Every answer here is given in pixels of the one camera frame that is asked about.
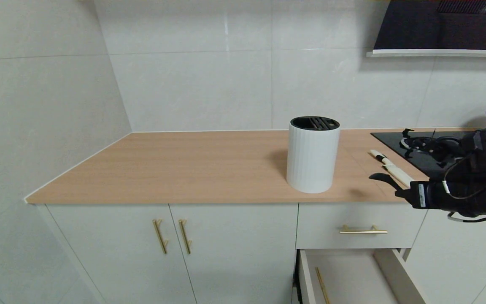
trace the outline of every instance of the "cable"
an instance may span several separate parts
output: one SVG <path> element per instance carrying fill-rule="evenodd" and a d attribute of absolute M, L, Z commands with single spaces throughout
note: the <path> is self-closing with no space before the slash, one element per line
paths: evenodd
<path fill-rule="evenodd" d="M 481 223 L 481 222 L 486 222 L 486 217 L 484 217 L 482 219 L 476 219 L 476 220 L 463 220 L 463 219 L 458 219 L 456 217 L 453 217 L 453 215 L 455 213 L 456 212 L 449 212 L 449 214 L 447 215 L 448 220 L 452 220 L 452 221 L 455 221 L 455 222 L 461 222 L 461 223 Z"/>
<path fill-rule="evenodd" d="M 461 162 L 467 160 L 468 158 L 470 157 L 470 154 L 466 155 L 465 157 L 461 158 L 461 160 L 459 160 L 458 162 L 452 164 L 446 171 L 445 171 L 445 174 L 444 174 L 444 179 L 442 180 L 442 184 L 444 185 L 444 190 L 447 194 L 449 194 L 449 196 L 451 196 L 452 198 L 454 198 L 455 200 L 467 200 L 469 198 L 473 198 L 474 196 L 480 194 L 481 192 L 483 191 L 486 191 L 486 186 L 479 189 L 478 191 L 470 194 L 470 195 L 467 195 L 467 196 L 455 196 L 453 194 L 451 194 L 451 192 L 449 191 L 449 187 L 447 185 L 447 180 L 446 180 L 446 177 L 448 175 L 448 173 L 455 167 L 457 167 L 458 164 L 460 164 Z"/>

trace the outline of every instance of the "open drawer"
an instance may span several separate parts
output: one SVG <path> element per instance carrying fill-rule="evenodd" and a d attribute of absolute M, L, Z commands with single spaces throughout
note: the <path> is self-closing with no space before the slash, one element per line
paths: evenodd
<path fill-rule="evenodd" d="M 303 304 L 430 304 L 391 249 L 299 250 L 299 287 Z"/>

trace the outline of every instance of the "black cooktop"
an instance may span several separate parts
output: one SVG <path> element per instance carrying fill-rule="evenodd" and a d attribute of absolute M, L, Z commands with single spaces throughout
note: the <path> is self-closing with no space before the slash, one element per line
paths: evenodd
<path fill-rule="evenodd" d="M 441 137 L 441 136 L 453 136 L 457 138 L 462 138 L 468 132 L 460 132 L 460 131 L 441 131 L 436 132 L 434 137 Z M 397 152 L 400 156 L 406 159 L 409 163 L 411 163 L 414 167 L 419 169 L 421 172 L 425 173 L 429 178 L 438 178 L 448 166 L 441 168 L 438 163 L 428 154 L 424 152 L 414 151 L 410 154 L 410 158 L 405 157 L 406 148 L 404 148 L 400 141 L 403 139 L 402 132 L 376 132 L 371 133 L 372 136 L 376 137 L 379 141 L 383 144 L 388 146 L 391 150 Z M 419 136 L 432 136 L 432 132 L 410 132 L 409 135 L 411 137 L 419 137 Z M 384 153 L 387 156 L 387 151 L 378 151 Z"/>

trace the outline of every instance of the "backsplash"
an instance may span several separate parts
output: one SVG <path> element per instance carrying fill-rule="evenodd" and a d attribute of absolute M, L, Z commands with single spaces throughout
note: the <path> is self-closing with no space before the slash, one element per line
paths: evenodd
<path fill-rule="evenodd" d="M 97 1 L 133 131 L 486 126 L 486 58 L 367 58 L 382 0 Z"/>

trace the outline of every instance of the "drawer handle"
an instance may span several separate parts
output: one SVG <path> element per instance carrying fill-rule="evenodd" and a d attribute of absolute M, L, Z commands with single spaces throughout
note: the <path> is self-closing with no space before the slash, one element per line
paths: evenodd
<path fill-rule="evenodd" d="M 162 247 L 162 252 L 166 254 L 166 245 L 168 245 L 168 240 L 164 240 L 162 238 L 162 234 L 160 233 L 159 229 L 160 223 L 162 223 L 162 219 L 153 220 L 153 226 L 155 227 L 155 231 L 157 232 L 157 236 L 159 237 L 160 247 Z"/>
<path fill-rule="evenodd" d="M 329 301 L 329 297 L 327 296 L 326 285 L 322 280 L 322 275 L 320 275 L 320 270 L 318 269 L 318 267 L 315 267 L 315 269 L 316 269 L 316 276 L 318 277 L 318 281 L 320 282 L 320 288 L 322 289 L 322 294 L 324 294 L 324 301 L 326 302 L 326 304 L 331 304 L 331 302 Z"/>
<path fill-rule="evenodd" d="M 357 230 L 351 229 L 348 225 L 343 225 L 343 228 L 340 230 L 341 234 L 386 234 L 387 230 L 378 230 L 376 225 L 373 225 L 370 230 Z"/>
<path fill-rule="evenodd" d="M 185 242 L 185 248 L 187 248 L 187 254 L 191 254 L 192 240 L 187 239 L 187 232 L 185 231 L 186 223 L 187 220 L 179 220 L 179 228 L 181 229 L 181 234 L 183 235 L 183 241 Z"/>

